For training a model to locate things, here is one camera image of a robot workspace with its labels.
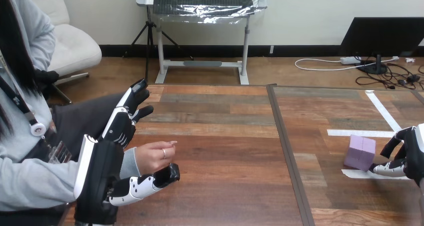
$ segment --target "white tape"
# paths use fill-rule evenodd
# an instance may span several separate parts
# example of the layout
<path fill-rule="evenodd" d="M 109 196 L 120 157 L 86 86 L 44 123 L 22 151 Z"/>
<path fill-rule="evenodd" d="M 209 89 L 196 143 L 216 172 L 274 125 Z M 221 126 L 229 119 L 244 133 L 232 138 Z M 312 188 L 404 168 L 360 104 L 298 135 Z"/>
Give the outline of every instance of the white tape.
<path fill-rule="evenodd" d="M 399 124 L 395 121 L 395 119 L 390 115 L 388 110 L 383 106 L 383 104 L 374 94 L 374 91 L 365 91 L 365 94 L 369 97 L 374 106 L 377 108 L 377 110 L 380 112 L 380 114 L 383 116 L 389 126 L 393 129 L 393 131 L 397 132 L 402 130 Z"/>
<path fill-rule="evenodd" d="M 387 177 L 381 176 L 370 171 L 364 172 L 362 170 L 342 169 L 344 175 L 350 178 L 362 178 L 362 179 L 397 179 L 397 180 L 409 180 L 407 177 Z"/>
<path fill-rule="evenodd" d="M 340 136 L 340 137 L 350 137 L 351 135 L 360 136 L 360 137 L 383 137 L 383 138 L 392 138 L 395 134 L 394 132 L 385 132 L 385 131 L 358 131 L 358 130 L 334 130 L 327 129 L 329 136 Z"/>

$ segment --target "chair base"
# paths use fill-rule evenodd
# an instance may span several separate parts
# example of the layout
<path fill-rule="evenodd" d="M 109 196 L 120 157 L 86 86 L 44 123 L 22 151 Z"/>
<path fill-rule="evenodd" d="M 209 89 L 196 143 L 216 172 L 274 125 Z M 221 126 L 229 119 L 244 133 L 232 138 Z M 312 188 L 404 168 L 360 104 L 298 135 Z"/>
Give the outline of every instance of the chair base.
<path fill-rule="evenodd" d="M 59 93 L 59 96 L 63 99 L 63 100 L 65 100 L 67 103 L 69 103 L 69 104 L 72 104 L 72 101 L 71 101 L 71 99 L 69 99 L 69 97 L 67 97 L 58 87 L 57 87 L 57 85 L 60 85 L 60 84 L 63 84 L 63 83 L 67 83 L 67 82 L 71 82 L 71 81 L 74 81 L 74 80 L 77 80 L 77 79 L 80 79 L 80 78 L 87 78 L 87 77 L 89 77 L 90 75 L 89 75 L 89 73 L 88 72 L 86 72 L 86 73 L 81 73 L 81 74 L 77 74 L 77 75 L 73 75 L 73 76 L 70 76 L 70 77 L 67 77 L 67 78 L 63 78 L 63 79 L 60 79 L 60 80 L 58 80 L 57 82 L 55 82 L 54 84 L 53 84 L 53 88 L 57 91 L 57 93 Z"/>

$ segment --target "gray hoodie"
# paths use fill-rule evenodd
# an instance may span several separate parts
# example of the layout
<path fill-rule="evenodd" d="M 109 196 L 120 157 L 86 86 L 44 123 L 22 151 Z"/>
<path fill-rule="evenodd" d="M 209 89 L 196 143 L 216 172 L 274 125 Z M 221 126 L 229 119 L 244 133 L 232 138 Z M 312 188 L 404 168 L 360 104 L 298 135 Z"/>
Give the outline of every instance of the gray hoodie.
<path fill-rule="evenodd" d="M 32 0 L 11 2 L 34 67 L 47 70 L 56 42 L 49 17 Z M 0 67 L 0 76 L 13 88 L 4 65 L 0 63 Z M 23 97 L 37 121 L 48 127 L 52 115 L 44 98 L 25 92 Z M 0 211 L 48 208 L 75 201 L 77 163 L 48 164 L 38 159 L 18 163 L 40 138 L 31 135 L 27 119 L 1 89 L 0 104 L 13 130 L 13 134 L 0 136 Z M 125 152 L 120 176 L 140 176 L 134 149 Z"/>

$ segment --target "black monitor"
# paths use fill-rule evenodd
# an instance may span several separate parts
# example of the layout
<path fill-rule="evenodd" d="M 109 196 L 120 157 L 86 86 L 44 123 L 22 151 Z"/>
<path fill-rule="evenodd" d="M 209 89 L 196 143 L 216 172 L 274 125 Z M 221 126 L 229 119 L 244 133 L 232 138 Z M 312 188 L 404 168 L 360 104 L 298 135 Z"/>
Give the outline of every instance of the black monitor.
<path fill-rule="evenodd" d="M 423 17 L 355 17 L 341 44 L 341 54 L 375 57 L 375 64 L 358 69 L 384 74 L 387 67 L 381 63 L 382 57 L 411 56 L 423 39 Z"/>

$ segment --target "white wall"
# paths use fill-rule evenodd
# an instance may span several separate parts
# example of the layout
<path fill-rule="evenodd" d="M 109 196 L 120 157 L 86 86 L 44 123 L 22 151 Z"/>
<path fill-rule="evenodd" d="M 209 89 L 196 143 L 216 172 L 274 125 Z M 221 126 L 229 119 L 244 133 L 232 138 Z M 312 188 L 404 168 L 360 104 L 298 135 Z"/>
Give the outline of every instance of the white wall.
<path fill-rule="evenodd" d="M 135 0 L 65 0 L 71 24 L 98 44 L 128 45 L 144 26 Z M 353 17 L 424 17 L 424 0 L 269 0 L 253 16 L 251 45 L 339 45 Z M 181 45 L 242 45 L 243 24 L 163 26 Z M 145 44 L 141 37 L 139 43 Z"/>

